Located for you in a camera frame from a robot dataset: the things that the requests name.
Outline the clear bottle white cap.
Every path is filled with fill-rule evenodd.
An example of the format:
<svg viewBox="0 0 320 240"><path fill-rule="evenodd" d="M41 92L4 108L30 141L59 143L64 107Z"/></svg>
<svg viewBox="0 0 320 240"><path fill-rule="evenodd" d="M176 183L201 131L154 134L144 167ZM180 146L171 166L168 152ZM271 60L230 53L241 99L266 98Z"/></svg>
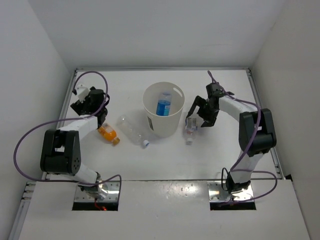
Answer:
<svg viewBox="0 0 320 240"><path fill-rule="evenodd" d="M186 145L192 145L198 132L198 120L196 117L187 117L185 120L184 138Z"/></svg>

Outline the blue label plastic bottle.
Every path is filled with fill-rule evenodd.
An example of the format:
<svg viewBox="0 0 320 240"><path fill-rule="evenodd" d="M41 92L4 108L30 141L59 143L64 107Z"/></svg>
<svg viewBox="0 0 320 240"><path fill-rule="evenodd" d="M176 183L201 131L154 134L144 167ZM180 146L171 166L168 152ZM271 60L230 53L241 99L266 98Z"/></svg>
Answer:
<svg viewBox="0 0 320 240"><path fill-rule="evenodd" d="M158 116L166 117L170 114L172 102L172 94L168 91L161 92L158 96L156 114Z"/></svg>

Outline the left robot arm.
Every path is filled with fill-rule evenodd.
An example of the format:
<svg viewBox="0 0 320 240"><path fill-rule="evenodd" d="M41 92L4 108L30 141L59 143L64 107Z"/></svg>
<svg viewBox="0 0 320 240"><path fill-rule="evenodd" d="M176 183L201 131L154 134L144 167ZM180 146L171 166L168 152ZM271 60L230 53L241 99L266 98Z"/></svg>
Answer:
<svg viewBox="0 0 320 240"><path fill-rule="evenodd" d="M102 183L101 175L82 163L80 141L96 131L104 123L109 103L102 89L77 87L73 93L78 100L70 107L79 119L58 129L49 129L44 134L40 169L49 174L65 175L78 183L81 191L95 200L103 201L108 195L108 186Z"/></svg>

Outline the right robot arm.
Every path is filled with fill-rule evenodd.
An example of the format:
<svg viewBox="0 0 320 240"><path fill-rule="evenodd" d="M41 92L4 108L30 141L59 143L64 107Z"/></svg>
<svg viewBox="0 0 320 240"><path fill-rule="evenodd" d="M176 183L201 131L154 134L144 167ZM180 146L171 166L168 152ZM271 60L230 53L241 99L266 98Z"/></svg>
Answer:
<svg viewBox="0 0 320 240"><path fill-rule="evenodd" d="M277 137L271 110L257 104L236 98L219 84L206 86L207 98L196 96L188 113L190 117L196 108L203 119L202 128L213 127L219 112L225 112L238 122L238 143L240 154L230 168L225 180L228 193L248 188L251 176L260 159L276 146Z"/></svg>

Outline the white round plastic bin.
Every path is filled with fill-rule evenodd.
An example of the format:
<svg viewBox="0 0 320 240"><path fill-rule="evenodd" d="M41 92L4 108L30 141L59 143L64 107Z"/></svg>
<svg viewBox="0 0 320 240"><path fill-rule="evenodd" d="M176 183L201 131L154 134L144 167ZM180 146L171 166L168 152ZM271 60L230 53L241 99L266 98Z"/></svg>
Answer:
<svg viewBox="0 0 320 240"><path fill-rule="evenodd" d="M181 88L170 82L157 82L143 93L142 103L151 131L161 138L173 135L185 103Z"/></svg>

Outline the orange juice bottle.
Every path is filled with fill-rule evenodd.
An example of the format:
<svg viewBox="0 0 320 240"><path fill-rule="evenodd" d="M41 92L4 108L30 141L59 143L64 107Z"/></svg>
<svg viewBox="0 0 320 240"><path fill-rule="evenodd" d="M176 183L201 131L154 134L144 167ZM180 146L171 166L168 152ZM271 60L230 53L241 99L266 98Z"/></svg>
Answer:
<svg viewBox="0 0 320 240"><path fill-rule="evenodd" d="M101 127L97 129L97 131L106 141L110 142L113 146L116 146L120 143L120 139L117 136L116 131L108 123L103 123Z"/></svg>

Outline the clear bottle blue-white cap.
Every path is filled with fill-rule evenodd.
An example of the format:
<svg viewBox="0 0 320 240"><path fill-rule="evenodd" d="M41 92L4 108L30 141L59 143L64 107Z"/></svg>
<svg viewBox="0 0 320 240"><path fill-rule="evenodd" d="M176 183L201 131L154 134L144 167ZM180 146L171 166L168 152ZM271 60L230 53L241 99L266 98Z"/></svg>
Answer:
<svg viewBox="0 0 320 240"><path fill-rule="evenodd" d="M134 145L143 149L149 146L150 142L144 132L128 116L121 115L117 120L117 126Z"/></svg>

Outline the aluminium frame rail back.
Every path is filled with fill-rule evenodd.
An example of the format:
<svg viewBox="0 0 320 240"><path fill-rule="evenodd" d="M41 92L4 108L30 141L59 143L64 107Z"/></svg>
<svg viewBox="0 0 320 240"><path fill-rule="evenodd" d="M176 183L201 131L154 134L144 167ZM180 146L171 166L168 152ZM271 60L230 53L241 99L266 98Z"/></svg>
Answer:
<svg viewBox="0 0 320 240"><path fill-rule="evenodd" d="M97 72L117 72L117 71L193 71L193 70L245 70L250 71L249 67L77 67L75 72L87 72L87 71L97 71Z"/></svg>

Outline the aluminium frame rail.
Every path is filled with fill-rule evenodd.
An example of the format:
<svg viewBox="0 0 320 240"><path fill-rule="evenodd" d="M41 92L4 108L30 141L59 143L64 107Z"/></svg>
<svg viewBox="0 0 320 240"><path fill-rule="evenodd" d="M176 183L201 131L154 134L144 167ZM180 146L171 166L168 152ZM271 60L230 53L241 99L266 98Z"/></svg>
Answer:
<svg viewBox="0 0 320 240"><path fill-rule="evenodd" d="M77 67L75 72L87 72L87 71L97 71L97 72L117 72L117 71L193 71L193 70L245 70L250 71L249 67Z"/></svg>
<svg viewBox="0 0 320 240"><path fill-rule="evenodd" d="M257 84L255 83L254 76L252 71L248 68L246 69L246 74L249 80L249 84L253 93L254 100L261 110L261 120L259 123L258 134L258 147L263 147L263 153L265 155L270 155L273 161L275 168L276 176L280 179L285 179L284 173L282 170L281 162L279 160L275 146L277 143L277 136L273 121L273 115L270 109L263 107L263 103L258 91Z"/></svg>
<svg viewBox="0 0 320 240"><path fill-rule="evenodd" d="M77 76L77 69L73 71L71 74L71 78L69 80L68 88L66 91L66 95L63 101L63 105L60 111L59 119L62 119L67 115L67 101L71 98L71 89L72 84ZM8 240L18 240L27 216L27 212L31 203L32 195L35 189L36 183L34 181L27 181L23 190L23 194L21 197L20 205L14 219Z"/></svg>

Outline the aluminium frame rail right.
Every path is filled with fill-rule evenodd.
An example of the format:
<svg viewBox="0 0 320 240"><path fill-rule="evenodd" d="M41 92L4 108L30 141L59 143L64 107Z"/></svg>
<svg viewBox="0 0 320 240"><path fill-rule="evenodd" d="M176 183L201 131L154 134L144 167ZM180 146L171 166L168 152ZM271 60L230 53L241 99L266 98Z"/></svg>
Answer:
<svg viewBox="0 0 320 240"><path fill-rule="evenodd" d="M273 121L273 115L270 109L263 107L263 103L258 91L257 84L255 83L254 76L252 71L248 68L246 69L246 74L249 80L249 84L253 93L254 100L261 110L261 120L259 123L258 134L258 147L263 147L263 153L265 155L270 155L273 161L275 168L276 176L280 179L285 179L284 173L282 170L281 162L279 160L275 146L277 143L277 136Z"/></svg>

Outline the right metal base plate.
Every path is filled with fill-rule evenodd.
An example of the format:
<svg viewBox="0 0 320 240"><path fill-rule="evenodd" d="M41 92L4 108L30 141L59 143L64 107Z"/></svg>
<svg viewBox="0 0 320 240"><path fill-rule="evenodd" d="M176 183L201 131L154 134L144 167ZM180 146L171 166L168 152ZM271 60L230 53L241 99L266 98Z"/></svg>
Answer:
<svg viewBox="0 0 320 240"><path fill-rule="evenodd" d="M210 203L232 203L232 202L243 202L243 201L253 201L254 193L252 185L250 184L248 188L243 188L240 191L233 191L228 193L227 190L224 190L225 182L221 181L208 181L208 194Z"/></svg>

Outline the metal base plate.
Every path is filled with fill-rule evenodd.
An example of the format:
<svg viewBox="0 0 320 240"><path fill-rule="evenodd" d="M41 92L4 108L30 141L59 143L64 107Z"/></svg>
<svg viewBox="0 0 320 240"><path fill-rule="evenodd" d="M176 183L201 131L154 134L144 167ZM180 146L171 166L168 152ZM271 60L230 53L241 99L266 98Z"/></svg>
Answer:
<svg viewBox="0 0 320 240"><path fill-rule="evenodd" d="M228 193L227 190L224 190L225 182L221 181L208 181L208 194L210 203L232 203L232 202L243 202L243 201L253 201L254 193L252 185L250 184L248 188L243 188L240 191L233 191Z"/></svg>
<svg viewBox="0 0 320 240"><path fill-rule="evenodd" d="M78 185L74 194L74 202L93 203L95 200L103 203L117 202L120 186L119 181L110 181L96 186Z"/></svg>

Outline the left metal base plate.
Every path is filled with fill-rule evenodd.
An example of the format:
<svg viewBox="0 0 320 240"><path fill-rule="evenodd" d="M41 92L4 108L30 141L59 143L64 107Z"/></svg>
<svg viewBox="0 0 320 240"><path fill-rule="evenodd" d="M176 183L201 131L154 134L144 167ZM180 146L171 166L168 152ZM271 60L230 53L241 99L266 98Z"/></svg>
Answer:
<svg viewBox="0 0 320 240"><path fill-rule="evenodd" d="M110 181L96 186L78 185L74 194L74 202L93 203L95 200L103 203L117 202L120 186L119 181Z"/></svg>

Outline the aluminium frame rail left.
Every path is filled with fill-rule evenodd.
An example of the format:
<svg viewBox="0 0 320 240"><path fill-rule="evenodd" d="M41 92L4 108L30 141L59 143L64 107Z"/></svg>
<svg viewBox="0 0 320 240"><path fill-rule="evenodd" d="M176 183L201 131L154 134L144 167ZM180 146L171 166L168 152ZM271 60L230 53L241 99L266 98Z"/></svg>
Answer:
<svg viewBox="0 0 320 240"><path fill-rule="evenodd" d="M67 115L67 101L71 98L71 89L72 84L77 76L77 69L73 71L71 74L71 78L69 80L68 88L66 91L66 95L63 101L63 105L60 111L59 119L62 119ZM23 190L23 194L21 197L20 205L14 219L8 240L18 240L27 216L27 212L31 203L32 195L35 189L36 183L34 181L27 181Z"/></svg>

